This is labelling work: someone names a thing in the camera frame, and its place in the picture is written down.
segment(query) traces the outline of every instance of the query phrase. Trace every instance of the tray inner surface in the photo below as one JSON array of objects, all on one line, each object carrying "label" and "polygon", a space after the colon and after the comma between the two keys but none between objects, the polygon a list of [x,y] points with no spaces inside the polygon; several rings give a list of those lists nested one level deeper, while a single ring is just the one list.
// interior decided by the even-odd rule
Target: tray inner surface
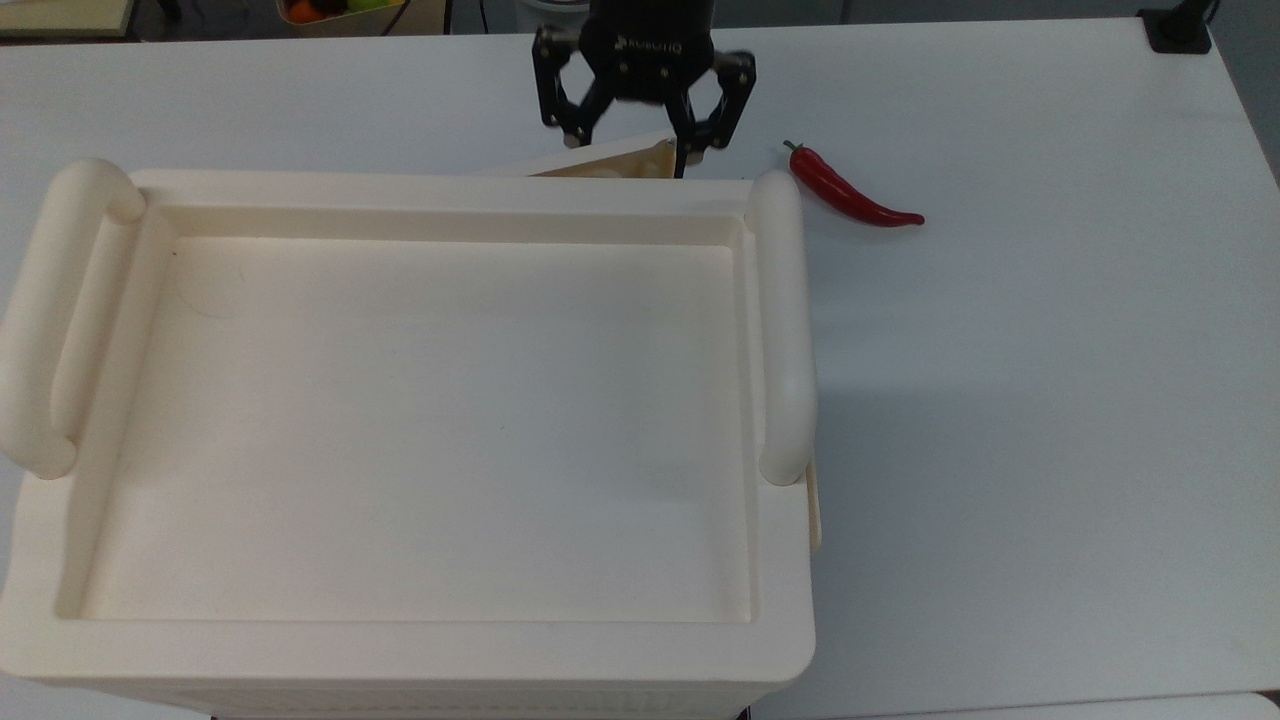
[{"label": "tray inner surface", "polygon": [[174,241],[82,618],[750,620],[733,251],[445,240]]}]

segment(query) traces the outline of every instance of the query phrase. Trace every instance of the white table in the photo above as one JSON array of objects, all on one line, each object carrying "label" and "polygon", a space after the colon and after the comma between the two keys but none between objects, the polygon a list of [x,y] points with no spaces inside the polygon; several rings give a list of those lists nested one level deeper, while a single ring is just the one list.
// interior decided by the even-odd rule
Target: white table
[{"label": "white table", "polygon": [[[780,167],[791,138],[929,219],[888,232],[806,200],[819,650],[758,715],[1280,687],[1280,193],[1217,54],[1151,54],[1129,19],[717,44],[754,50],[760,79],[691,177]],[[465,173],[559,149],[527,37],[22,47],[0,67],[4,296],[81,155]],[[614,108],[598,140],[663,122]],[[0,556],[18,479],[0,469]],[[1098,707],[1060,716],[1114,717]]]}]

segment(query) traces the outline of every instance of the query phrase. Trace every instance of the red chili pepper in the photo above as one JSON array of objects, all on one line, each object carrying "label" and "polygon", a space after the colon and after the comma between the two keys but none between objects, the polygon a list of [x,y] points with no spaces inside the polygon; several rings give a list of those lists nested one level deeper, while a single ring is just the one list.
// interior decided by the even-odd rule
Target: red chili pepper
[{"label": "red chili pepper", "polygon": [[826,200],[836,210],[855,220],[882,228],[924,224],[924,215],[890,210],[861,192],[858,192],[820,155],[804,145],[792,145],[790,140],[785,141],[783,145],[791,149],[791,172],[800,178],[800,182],[809,186],[809,190],[814,191],[818,197]]}]

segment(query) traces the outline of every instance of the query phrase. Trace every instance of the white plastic tray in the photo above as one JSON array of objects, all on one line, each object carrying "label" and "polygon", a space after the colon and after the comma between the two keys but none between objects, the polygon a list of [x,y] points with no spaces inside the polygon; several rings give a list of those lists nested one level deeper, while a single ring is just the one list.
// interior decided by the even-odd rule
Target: white plastic tray
[{"label": "white plastic tray", "polygon": [[0,333],[0,664],[224,716],[732,716],[813,651],[808,322],[781,174],[82,161]]}]

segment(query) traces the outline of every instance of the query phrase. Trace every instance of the green fruit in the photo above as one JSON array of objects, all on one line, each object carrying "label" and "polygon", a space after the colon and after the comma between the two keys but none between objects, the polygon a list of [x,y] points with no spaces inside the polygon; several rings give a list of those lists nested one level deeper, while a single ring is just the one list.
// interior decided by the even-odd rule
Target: green fruit
[{"label": "green fruit", "polygon": [[347,0],[347,12],[364,13],[365,10],[376,10],[390,4],[390,0]]}]

